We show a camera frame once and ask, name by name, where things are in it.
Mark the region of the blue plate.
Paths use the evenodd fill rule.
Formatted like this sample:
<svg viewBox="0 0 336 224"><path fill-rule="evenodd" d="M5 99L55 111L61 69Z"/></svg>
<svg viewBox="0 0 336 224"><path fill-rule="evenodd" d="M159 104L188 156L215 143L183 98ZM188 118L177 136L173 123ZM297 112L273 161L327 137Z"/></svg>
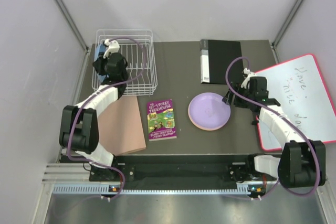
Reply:
<svg viewBox="0 0 336 224"><path fill-rule="evenodd" d="M105 51L106 51L106 47L103 44L98 44L96 46L96 49L95 49L93 61L94 62L97 61L97 59L99 58L99 56L103 55L105 53ZM95 72L96 72L96 75L98 77L98 80L100 82L102 82L105 79L105 76L102 76L102 75L98 74L98 72L96 70L95 70Z"/></svg>

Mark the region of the purple plate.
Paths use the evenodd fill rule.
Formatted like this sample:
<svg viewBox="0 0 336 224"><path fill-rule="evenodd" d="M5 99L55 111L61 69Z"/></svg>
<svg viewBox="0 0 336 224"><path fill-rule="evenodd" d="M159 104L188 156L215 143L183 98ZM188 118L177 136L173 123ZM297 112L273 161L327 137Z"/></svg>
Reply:
<svg viewBox="0 0 336 224"><path fill-rule="evenodd" d="M222 96L217 93L205 92L195 96L188 105L188 117L229 117L231 115L230 106L222 101Z"/></svg>

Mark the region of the pink plate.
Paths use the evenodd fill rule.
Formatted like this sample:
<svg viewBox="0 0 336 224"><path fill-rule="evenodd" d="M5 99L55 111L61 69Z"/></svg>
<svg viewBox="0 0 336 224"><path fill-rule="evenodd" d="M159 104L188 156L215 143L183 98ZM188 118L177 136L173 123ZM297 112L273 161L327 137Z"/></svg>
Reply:
<svg viewBox="0 0 336 224"><path fill-rule="evenodd" d="M223 127L229 120L229 117L204 117L189 115L191 122L199 129L205 131L215 131Z"/></svg>

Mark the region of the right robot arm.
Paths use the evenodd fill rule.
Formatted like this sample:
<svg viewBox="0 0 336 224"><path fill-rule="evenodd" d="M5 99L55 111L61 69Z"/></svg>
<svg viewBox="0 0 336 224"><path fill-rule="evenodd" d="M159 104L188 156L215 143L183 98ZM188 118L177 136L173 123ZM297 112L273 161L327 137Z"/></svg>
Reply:
<svg viewBox="0 0 336 224"><path fill-rule="evenodd" d="M245 174L252 180L268 174L286 188L323 186L325 184L326 149L321 141L308 139L284 114L281 104L269 97L267 79L250 77L247 84L227 82L229 90L223 102L250 109L280 144L280 157L257 155L249 157Z"/></svg>

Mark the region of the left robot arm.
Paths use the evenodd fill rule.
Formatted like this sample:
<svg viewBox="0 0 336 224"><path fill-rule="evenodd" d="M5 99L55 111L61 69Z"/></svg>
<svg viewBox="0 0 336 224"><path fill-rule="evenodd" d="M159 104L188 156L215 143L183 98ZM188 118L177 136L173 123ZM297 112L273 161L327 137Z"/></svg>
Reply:
<svg viewBox="0 0 336 224"><path fill-rule="evenodd" d="M129 78L127 60L118 52L99 56L93 63L98 74L105 76L98 90L77 105L67 105L62 111L59 134L60 146L88 159L107 180L114 180L119 168L113 164L114 155L99 143L98 116L112 103L118 101L127 87Z"/></svg>

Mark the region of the black document folder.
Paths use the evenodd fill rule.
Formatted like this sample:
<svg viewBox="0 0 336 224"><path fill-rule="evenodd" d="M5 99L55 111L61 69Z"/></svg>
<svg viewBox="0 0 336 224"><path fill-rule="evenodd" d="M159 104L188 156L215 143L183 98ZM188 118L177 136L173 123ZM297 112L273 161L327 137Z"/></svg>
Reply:
<svg viewBox="0 0 336 224"><path fill-rule="evenodd" d="M230 63L242 56L241 44L228 40L200 40L201 83L226 84Z"/></svg>

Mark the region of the pink notebook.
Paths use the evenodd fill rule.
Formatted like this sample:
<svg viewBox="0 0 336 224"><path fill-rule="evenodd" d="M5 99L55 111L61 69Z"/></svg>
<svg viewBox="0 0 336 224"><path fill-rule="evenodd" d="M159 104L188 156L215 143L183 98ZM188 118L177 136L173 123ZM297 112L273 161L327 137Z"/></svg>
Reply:
<svg viewBox="0 0 336 224"><path fill-rule="evenodd" d="M99 143L114 155L146 149L136 96L122 96L98 116Z"/></svg>

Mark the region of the purple treehouse book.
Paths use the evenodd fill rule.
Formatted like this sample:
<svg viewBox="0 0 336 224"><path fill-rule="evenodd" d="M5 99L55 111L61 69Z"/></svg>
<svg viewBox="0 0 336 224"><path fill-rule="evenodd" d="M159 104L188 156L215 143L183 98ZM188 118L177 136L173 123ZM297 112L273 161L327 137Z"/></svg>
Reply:
<svg viewBox="0 0 336 224"><path fill-rule="evenodd" d="M177 138L172 99L147 104L149 141Z"/></svg>

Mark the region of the pink framed whiteboard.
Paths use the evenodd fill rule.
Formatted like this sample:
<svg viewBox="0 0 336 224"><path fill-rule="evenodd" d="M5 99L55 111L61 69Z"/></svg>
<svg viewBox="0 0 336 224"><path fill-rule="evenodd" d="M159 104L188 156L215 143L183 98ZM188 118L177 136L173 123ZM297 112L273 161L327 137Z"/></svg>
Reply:
<svg viewBox="0 0 336 224"><path fill-rule="evenodd" d="M314 55L259 70L289 120L309 139L335 142L335 106Z"/></svg>

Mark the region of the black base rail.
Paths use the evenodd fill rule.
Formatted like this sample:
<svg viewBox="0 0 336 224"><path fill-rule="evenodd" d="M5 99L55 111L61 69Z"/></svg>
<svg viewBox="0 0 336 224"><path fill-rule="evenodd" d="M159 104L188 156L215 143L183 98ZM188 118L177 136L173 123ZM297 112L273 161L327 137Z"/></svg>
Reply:
<svg viewBox="0 0 336 224"><path fill-rule="evenodd" d="M265 187L269 175L250 169L251 155L122 155L113 160L114 170L97 168L87 161L88 180L119 189L233 189L256 182Z"/></svg>

